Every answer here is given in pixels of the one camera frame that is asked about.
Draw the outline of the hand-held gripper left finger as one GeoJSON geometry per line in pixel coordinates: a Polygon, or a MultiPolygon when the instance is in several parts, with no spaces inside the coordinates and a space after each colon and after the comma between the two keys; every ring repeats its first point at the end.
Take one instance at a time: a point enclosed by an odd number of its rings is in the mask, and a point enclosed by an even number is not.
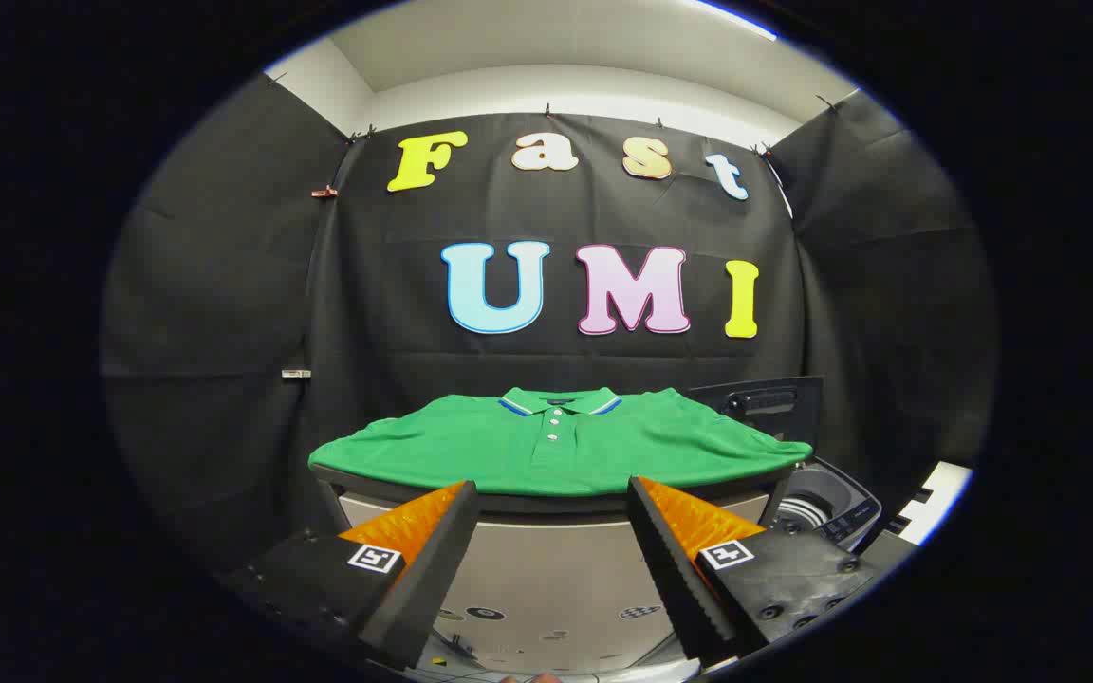
{"type": "Polygon", "coordinates": [[[225,587],[346,664],[418,666],[474,532],[473,481],[459,481],[346,532],[290,537],[225,587]]]}

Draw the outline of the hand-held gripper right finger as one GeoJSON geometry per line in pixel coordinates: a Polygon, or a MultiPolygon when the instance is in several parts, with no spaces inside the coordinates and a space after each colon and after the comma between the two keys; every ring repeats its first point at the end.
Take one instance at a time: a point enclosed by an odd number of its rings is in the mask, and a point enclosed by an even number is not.
{"type": "Polygon", "coordinates": [[[682,653],[703,666],[833,617],[878,575],[816,531],[750,523],[649,476],[628,476],[626,513],[682,653]]]}

